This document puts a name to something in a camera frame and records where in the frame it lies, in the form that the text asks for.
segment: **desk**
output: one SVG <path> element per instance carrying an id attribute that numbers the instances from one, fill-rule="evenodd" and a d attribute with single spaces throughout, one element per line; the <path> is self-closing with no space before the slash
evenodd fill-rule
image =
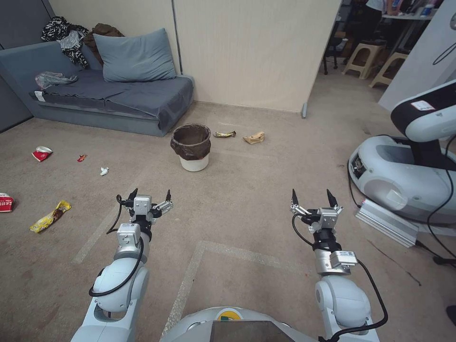
<path id="1" fill-rule="evenodd" d="M 388 19 L 395 19 L 395 20 L 407 20 L 407 25 L 405 28 L 402 30 L 398 40 L 394 44 L 393 49 L 391 50 L 391 53 L 389 54 L 389 57 L 398 49 L 398 48 L 404 48 L 405 44 L 407 43 L 408 39 L 410 38 L 411 34 L 413 31 L 416 30 L 417 26 L 424 21 L 431 20 L 432 17 L 434 16 L 434 13 L 437 11 L 436 9 L 433 9 L 431 14 L 428 15 L 427 17 L 420 17 L 420 14 L 422 12 L 423 8 L 419 8 L 416 13 L 414 14 L 403 14 L 403 15 L 388 15 L 388 14 L 383 14 L 382 18 L 388 18 Z"/>

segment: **white bucket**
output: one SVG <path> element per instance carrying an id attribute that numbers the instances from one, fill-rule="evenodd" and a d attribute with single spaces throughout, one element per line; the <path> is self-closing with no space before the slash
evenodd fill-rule
<path id="1" fill-rule="evenodd" d="M 179 156 L 179 159 L 181 162 L 180 164 L 182 165 L 182 167 L 184 169 L 186 169 L 187 171 L 196 172 L 196 171 L 201 171 L 208 165 L 209 153 L 206 154 L 206 157 L 204 157 L 203 159 L 200 159 L 200 160 L 187 161 L 180 156 Z"/>

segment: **robot screen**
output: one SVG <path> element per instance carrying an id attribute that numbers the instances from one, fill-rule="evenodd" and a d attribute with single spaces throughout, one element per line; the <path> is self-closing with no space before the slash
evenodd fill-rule
<path id="1" fill-rule="evenodd" d="M 210 342 L 293 340 L 271 321 L 213 321 Z"/>

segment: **gray blanket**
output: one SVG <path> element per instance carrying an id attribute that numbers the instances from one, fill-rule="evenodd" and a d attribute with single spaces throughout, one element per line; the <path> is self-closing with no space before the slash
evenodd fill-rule
<path id="1" fill-rule="evenodd" d="M 159 120 L 169 120 L 187 108 L 193 95 L 192 81 L 186 77 L 153 82 L 106 82 L 102 70 L 81 70 L 78 80 L 46 89 L 48 94 L 104 101 L 141 111 Z"/>

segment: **white robot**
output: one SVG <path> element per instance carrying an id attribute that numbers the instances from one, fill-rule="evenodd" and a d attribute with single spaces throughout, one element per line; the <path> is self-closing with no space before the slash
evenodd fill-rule
<path id="1" fill-rule="evenodd" d="M 173 207 L 168 191 L 166 200 L 155 205 L 150 196 L 136 195 L 127 200 L 117 195 L 122 206 L 128 208 L 131 220 L 108 233 L 117 231 L 119 246 L 114 262 L 104 268 L 89 290 L 93 297 L 81 327 L 72 342 L 133 342 L 135 323 L 141 300 L 146 291 L 149 271 L 144 267 L 149 252 L 151 225 Z M 290 210 L 294 213 L 295 232 L 312 246 L 316 255 L 317 272 L 321 280 L 315 286 L 315 296 L 322 312 L 326 337 L 320 342 L 378 342 L 376 328 L 386 323 L 388 313 L 375 283 L 351 251 L 342 251 L 336 242 L 334 226 L 342 211 L 328 191 L 329 208 L 306 210 L 299 206 L 293 190 Z M 314 243 L 307 241 L 296 229 L 295 218 L 309 225 Z M 367 272 L 383 309 L 384 318 L 372 323 L 369 300 L 354 282 L 347 279 L 350 268 L 360 264 Z M 115 319 L 112 313 L 124 313 Z M 309 336 L 265 314 L 238 307 L 213 307 L 181 319 L 161 339 L 162 342 L 203 341 L 300 341 L 315 342 Z"/>
<path id="2" fill-rule="evenodd" d="M 407 138 L 379 135 L 364 141 L 349 159 L 358 189 L 382 207 L 406 218 L 456 222 L 456 156 L 440 148 L 439 138 L 456 134 L 456 80 L 399 103 L 391 112 Z"/>

